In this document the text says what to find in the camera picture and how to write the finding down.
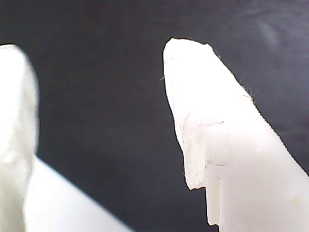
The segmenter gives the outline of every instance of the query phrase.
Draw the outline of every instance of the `black background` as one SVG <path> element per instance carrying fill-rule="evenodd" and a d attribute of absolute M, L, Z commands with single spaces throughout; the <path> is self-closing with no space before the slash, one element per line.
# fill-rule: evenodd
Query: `black background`
<path fill-rule="evenodd" d="M 138 232 L 215 232 L 205 191 L 185 185 L 162 49 L 210 43 L 307 171 L 308 12 L 307 0 L 2 0 L 0 43 L 38 74 L 39 157 Z"/>

